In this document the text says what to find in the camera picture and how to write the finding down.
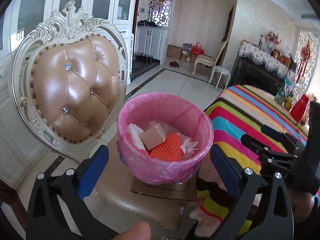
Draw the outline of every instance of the white stool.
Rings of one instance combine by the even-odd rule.
[[[221,80],[222,75],[227,75],[227,76],[228,76],[228,79],[227,79],[227,82],[226,82],[226,85],[225,85],[225,88],[224,88],[224,89],[226,89],[227,86],[228,86],[228,83],[229,83],[229,81],[230,81],[230,78],[231,78],[231,73],[230,73],[230,71],[227,70],[227,69],[224,68],[224,67],[215,66],[215,67],[213,68],[213,70],[212,70],[211,77],[210,77],[210,80],[209,80],[209,84],[210,84],[211,81],[212,81],[213,74],[214,74],[215,71],[221,73],[221,74],[220,74],[220,77],[219,77],[219,80],[218,80],[218,83],[217,83],[217,85],[216,85],[216,89],[217,89],[217,87],[218,87],[218,85],[219,85],[219,83],[220,83],[220,80]]]

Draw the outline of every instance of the pink trash bag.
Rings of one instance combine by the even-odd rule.
[[[176,162],[151,158],[139,150],[127,133],[130,123],[145,130],[150,122],[165,123],[180,133],[198,141],[196,154]],[[209,117],[193,103],[167,93],[150,92],[128,100],[118,116],[118,150],[132,174],[149,184],[169,184],[188,181],[198,170],[200,161],[210,150],[213,128]]]

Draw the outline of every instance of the drawer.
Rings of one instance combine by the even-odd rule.
[[[115,25],[124,39],[131,38],[132,27],[131,25]]]

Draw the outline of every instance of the human hand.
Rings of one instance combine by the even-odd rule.
[[[113,240],[151,240],[151,228],[147,222],[139,221],[135,226],[117,235]]]

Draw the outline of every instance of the blue gripper pad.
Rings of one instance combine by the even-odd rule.
[[[79,165],[76,170],[79,181],[77,192],[81,200],[91,194],[108,161],[108,147],[101,145],[91,158]]]
[[[225,185],[228,193],[239,199],[241,196],[240,191],[240,177],[237,172],[233,169],[230,162],[236,162],[235,159],[228,158],[225,153],[221,152],[218,147],[212,145],[210,149],[210,160],[216,168],[223,184]]]

